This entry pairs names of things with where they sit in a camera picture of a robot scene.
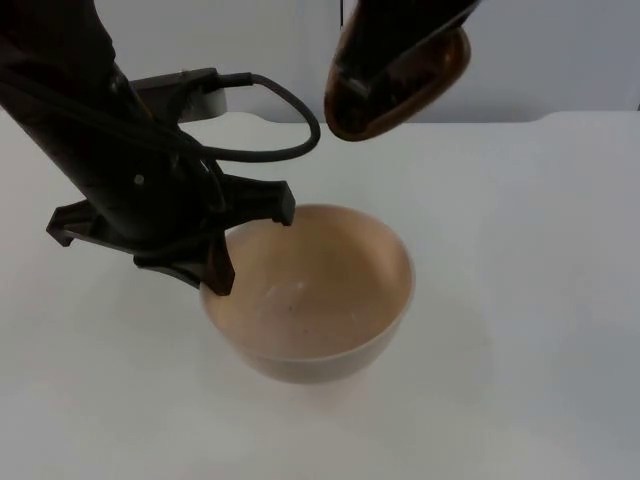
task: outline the white backdrop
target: white backdrop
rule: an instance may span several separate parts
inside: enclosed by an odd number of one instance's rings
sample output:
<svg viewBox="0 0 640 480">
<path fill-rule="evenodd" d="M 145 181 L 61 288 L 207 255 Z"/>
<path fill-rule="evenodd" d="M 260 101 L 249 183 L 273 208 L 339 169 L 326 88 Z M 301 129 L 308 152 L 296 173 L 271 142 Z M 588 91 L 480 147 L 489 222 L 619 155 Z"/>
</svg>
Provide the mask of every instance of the white backdrop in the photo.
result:
<svg viewBox="0 0 640 480">
<path fill-rule="evenodd" d="M 131 78 L 216 66 L 255 71 L 320 113 L 340 34 L 339 0 L 96 0 Z M 530 120 L 558 110 L 631 110 L 640 103 L 637 0 L 485 0 L 467 23 L 472 63 L 418 118 Z M 235 110 L 295 114 L 258 93 Z"/>
</svg>

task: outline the cable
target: cable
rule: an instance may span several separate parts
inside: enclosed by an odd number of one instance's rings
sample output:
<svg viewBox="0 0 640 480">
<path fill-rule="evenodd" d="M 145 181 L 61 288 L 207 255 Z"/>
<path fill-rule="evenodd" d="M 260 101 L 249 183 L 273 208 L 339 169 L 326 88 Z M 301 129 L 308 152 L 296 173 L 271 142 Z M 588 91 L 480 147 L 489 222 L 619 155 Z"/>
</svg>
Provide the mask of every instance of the cable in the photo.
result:
<svg viewBox="0 0 640 480">
<path fill-rule="evenodd" d="M 29 78 L 7 68 L 0 68 L 0 84 L 39 100 L 59 113 L 74 120 L 90 125 L 114 138 L 163 153 L 208 160 L 228 160 L 242 163 L 268 163 L 290 160 L 313 150 L 320 141 L 321 130 L 315 115 L 309 108 L 287 89 L 262 75 L 236 74 L 220 76 L 222 84 L 229 87 L 258 84 L 271 90 L 295 108 L 309 125 L 309 138 L 302 144 L 282 150 L 243 151 L 225 148 L 205 147 L 180 138 L 173 130 L 161 125 L 142 128 L 112 117 L 104 112 L 87 107 Z"/>
</svg>

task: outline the bowl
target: bowl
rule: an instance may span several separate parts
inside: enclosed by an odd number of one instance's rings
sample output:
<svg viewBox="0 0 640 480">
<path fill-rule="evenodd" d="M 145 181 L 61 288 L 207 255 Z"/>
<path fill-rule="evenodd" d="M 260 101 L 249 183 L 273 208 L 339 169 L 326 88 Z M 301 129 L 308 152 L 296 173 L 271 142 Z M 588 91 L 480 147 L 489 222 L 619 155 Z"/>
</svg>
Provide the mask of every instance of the bowl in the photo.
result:
<svg viewBox="0 0 640 480">
<path fill-rule="evenodd" d="M 349 208 L 306 205 L 294 223 L 251 222 L 227 236 L 233 291 L 201 289 L 222 335 L 259 372 L 291 383 L 338 380 L 387 347 L 413 290 L 402 241 Z"/>
</svg>

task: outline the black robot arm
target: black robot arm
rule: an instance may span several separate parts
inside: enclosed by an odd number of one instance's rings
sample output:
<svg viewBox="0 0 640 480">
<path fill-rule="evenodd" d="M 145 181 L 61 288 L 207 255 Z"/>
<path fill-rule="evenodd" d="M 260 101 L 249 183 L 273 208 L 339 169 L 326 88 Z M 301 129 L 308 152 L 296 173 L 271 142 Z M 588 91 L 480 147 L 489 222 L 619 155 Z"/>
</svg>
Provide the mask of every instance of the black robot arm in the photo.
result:
<svg viewBox="0 0 640 480">
<path fill-rule="evenodd" d="M 265 218 L 289 225 L 295 200 L 286 182 L 226 175 L 216 160 L 295 158 L 318 143 L 318 122 L 264 77 L 207 69 L 130 84 L 114 60 L 92 0 L 0 4 L 0 105 L 86 198 L 56 209 L 47 231 L 63 246 L 80 239 L 119 249 L 141 268 L 227 295 L 225 230 Z M 179 129 L 192 95 L 254 83 L 303 115 L 307 142 L 237 152 L 203 147 Z"/>
</svg>

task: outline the white table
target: white table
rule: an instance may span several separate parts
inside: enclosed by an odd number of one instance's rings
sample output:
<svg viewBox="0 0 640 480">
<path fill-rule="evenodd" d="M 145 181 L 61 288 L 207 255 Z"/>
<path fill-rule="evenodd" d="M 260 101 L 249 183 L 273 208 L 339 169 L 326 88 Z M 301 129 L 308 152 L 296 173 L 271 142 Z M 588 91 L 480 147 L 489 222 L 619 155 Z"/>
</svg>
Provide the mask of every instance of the white table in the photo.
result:
<svg viewBox="0 0 640 480">
<path fill-rule="evenodd" d="M 295 143 L 230 114 L 201 141 Z M 325 386 L 245 367 L 198 293 L 44 227 L 71 184 L 0 118 L 0 477 L 640 478 L 640 116 L 406 125 L 282 164 L 298 199 L 382 219 L 416 295 L 366 372 Z"/>
</svg>

